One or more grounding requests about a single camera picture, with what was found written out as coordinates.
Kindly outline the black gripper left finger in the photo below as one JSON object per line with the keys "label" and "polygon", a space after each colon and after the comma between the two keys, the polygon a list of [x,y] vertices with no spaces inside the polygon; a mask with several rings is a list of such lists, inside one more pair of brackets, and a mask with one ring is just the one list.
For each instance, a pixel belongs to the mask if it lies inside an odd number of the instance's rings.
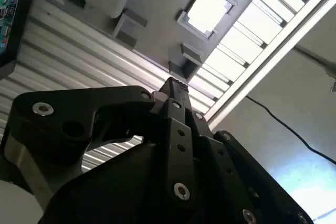
{"label": "black gripper left finger", "polygon": [[179,150],[189,151],[187,87],[173,78],[150,93],[141,86],[28,92],[17,96],[1,141],[1,155],[14,171],[10,180],[48,203],[81,177],[85,152],[135,135],[157,146],[166,168]]}

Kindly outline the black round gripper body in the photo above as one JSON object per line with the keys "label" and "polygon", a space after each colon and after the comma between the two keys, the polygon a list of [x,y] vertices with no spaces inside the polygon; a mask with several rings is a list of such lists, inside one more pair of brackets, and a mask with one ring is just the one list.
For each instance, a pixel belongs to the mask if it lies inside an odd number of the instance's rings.
{"label": "black round gripper body", "polygon": [[66,183],[41,223],[190,223],[193,154],[184,144],[140,144]]}

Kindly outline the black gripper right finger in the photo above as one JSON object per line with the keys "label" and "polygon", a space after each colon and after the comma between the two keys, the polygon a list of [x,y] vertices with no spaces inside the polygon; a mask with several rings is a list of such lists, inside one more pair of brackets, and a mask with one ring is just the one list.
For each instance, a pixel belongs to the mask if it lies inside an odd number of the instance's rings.
{"label": "black gripper right finger", "polygon": [[182,223],[312,223],[228,132],[212,133],[181,84]]}

